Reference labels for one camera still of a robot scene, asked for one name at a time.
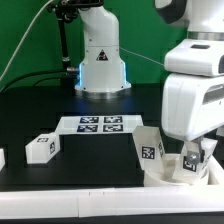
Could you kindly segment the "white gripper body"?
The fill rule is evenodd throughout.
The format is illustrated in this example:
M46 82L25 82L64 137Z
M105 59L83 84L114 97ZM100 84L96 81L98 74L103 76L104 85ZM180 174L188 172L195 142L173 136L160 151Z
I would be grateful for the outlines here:
M223 125L224 76L168 76L162 100L162 129L167 136L192 141Z

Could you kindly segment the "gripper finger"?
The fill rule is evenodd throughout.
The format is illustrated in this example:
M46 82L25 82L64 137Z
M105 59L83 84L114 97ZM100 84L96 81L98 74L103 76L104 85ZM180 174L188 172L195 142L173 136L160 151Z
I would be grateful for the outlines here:
M190 164L198 165L204 161L204 152L202 149L202 137L198 137L192 141L186 142L187 161Z

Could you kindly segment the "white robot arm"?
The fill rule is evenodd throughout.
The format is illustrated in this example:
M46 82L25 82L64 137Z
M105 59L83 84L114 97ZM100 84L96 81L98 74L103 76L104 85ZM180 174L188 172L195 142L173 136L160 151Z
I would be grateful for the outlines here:
M224 0L153 0L162 20L185 27L187 38L164 59L167 77L162 129L186 144L186 159L204 161L202 139L224 125ZM78 8L83 21L85 57L77 93L108 97L130 87L119 55L119 23L103 6Z

